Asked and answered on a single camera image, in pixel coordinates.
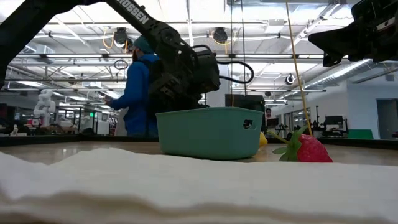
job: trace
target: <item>white towel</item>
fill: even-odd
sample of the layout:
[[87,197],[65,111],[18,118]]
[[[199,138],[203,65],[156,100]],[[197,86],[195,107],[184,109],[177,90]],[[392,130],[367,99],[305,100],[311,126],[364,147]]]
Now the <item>white towel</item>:
[[398,223],[398,167],[0,154],[0,223]]

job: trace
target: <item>teal plastic basket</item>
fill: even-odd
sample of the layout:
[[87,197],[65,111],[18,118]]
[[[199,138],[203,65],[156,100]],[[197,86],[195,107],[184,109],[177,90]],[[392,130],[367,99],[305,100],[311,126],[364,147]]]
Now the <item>teal plastic basket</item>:
[[259,148],[263,114],[233,107],[159,113],[160,146],[166,154],[201,159],[252,157]]

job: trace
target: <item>blue jacket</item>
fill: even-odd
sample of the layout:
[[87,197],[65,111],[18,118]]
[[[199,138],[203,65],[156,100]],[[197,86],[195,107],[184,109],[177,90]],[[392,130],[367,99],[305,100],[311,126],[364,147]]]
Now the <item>blue jacket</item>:
[[[159,57],[154,54],[145,54],[140,60],[154,62]],[[134,62],[127,70],[127,82],[124,94],[110,103],[110,107],[119,110],[129,108],[124,116],[127,135],[144,135],[146,133],[146,106],[148,98],[149,69],[141,62]],[[156,121],[148,121],[148,132],[157,135]]]

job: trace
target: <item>table surface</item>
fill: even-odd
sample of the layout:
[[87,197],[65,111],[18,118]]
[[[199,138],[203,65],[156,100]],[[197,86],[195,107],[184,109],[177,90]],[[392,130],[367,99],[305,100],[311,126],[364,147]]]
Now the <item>table surface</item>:
[[[271,153],[282,144],[269,144],[249,159],[238,162],[278,161],[279,155]],[[27,146],[0,147],[0,152],[13,155],[29,162],[53,164],[66,159],[80,151],[98,148],[118,148],[136,153],[162,154],[159,143],[146,142],[69,142],[58,144],[36,144]],[[384,149],[366,149],[360,147],[326,146],[330,157],[335,162],[347,164],[370,164],[398,166],[398,151]]]

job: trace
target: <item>strawberry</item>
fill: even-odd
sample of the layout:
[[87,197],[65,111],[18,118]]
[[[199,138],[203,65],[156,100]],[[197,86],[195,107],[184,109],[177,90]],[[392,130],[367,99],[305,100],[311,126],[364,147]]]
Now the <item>strawberry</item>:
[[287,146],[276,149],[272,153],[281,154],[280,161],[333,162],[322,143],[312,136],[303,134],[306,128],[295,131],[289,142],[284,140]]
[[302,134],[298,140],[302,144],[297,152],[300,162],[333,162],[323,144],[313,136]]

